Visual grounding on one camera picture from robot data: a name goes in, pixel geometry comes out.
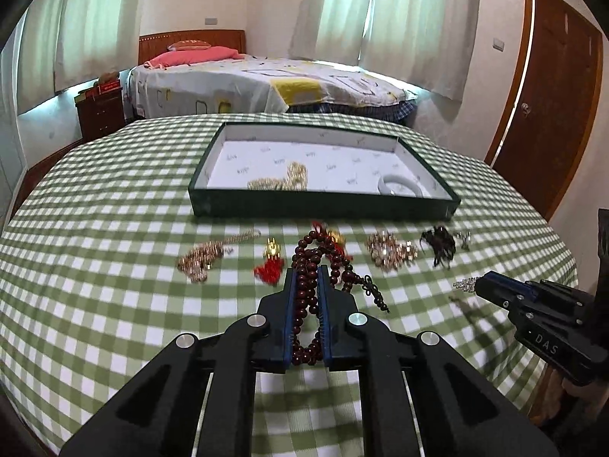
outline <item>brown wooden door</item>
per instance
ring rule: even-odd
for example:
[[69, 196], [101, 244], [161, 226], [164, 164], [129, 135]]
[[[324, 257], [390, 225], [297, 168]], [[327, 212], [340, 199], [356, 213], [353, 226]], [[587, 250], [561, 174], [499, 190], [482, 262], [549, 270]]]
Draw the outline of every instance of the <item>brown wooden door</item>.
[[600, 89], [600, 37], [563, 0], [535, 0], [529, 66], [493, 168], [548, 219], [590, 135]]

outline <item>dark brown nightstand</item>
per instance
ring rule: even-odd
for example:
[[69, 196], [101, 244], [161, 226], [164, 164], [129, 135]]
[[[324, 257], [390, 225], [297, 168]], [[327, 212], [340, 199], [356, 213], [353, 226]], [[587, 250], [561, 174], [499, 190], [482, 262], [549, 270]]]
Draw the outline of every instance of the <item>dark brown nightstand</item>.
[[123, 88], [76, 103], [84, 142], [107, 136], [125, 126]]

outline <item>gingham pattern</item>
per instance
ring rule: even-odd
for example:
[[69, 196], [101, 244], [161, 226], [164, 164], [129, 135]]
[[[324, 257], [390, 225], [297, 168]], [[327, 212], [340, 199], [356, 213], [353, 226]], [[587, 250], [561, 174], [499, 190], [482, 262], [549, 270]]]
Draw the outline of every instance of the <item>gingham pattern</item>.
[[[466, 276], [496, 270], [519, 280], [577, 285], [574, 260], [546, 222], [480, 161], [434, 145], [402, 126], [343, 115], [202, 115], [136, 122], [72, 151], [38, 185], [0, 239], [2, 383], [24, 420], [52, 449], [62, 444], [180, 332], [205, 337], [254, 312], [273, 288], [255, 281], [266, 236], [289, 250], [309, 221], [196, 222], [187, 186], [205, 147], [227, 120], [293, 121], [399, 135], [463, 201], [448, 225], [472, 231], [471, 250], [451, 269], [433, 268], [427, 251], [387, 275], [369, 259], [369, 233], [388, 229], [418, 241], [433, 222], [331, 221], [346, 237], [354, 268], [369, 273], [391, 314], [355, 288], [358, 307], [391, 329], [433, 329], [517, 407], [543, 369], [513, 339], [506, 314], [453, 291]], [[175, 269], [197, 242], [251, 227], [263, 236], [217, 262], [205, 284]], [[305, 331], [312, 335], [314, 318]], [[253, 429], [255, 455], [363, 454], [357, 373], [321, 367], [260, 375]]]
[[359, 117], [376, 118], [377, 120], [392, 121], [406, 125], [408, 115], [416, 110], [416, 100], [401, 101], [391, 106], [349, 106], [335, 103], [313, 103], [309, 105], [294, 105], [288, 113], [341, 113]]

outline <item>light switch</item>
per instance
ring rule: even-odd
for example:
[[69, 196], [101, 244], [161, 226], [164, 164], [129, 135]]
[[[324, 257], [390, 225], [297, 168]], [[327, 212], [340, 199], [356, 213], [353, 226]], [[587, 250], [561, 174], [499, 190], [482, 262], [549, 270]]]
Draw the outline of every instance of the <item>light switch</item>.
[[495, 48], [496, 50], [499, 50], [499, 51], [503, 51], [505, 49], [505, 43], [503, 41], [501, 41], [500, 39], [494, 38], [493, 39], [493, 48]]

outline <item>white bangle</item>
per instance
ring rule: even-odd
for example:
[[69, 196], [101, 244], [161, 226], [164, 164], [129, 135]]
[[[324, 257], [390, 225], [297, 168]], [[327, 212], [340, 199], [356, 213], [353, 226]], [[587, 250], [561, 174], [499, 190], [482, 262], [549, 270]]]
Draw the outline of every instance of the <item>white bangle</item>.
[[387, 187], [387, 183], [395, 183], [410, 189], [416, 197], [422, 197], [422, 190], [418, 184], [401, 175], [383, 175], [379, 178], [378, 189], [381, 194], [396, 195], [395, 191]]

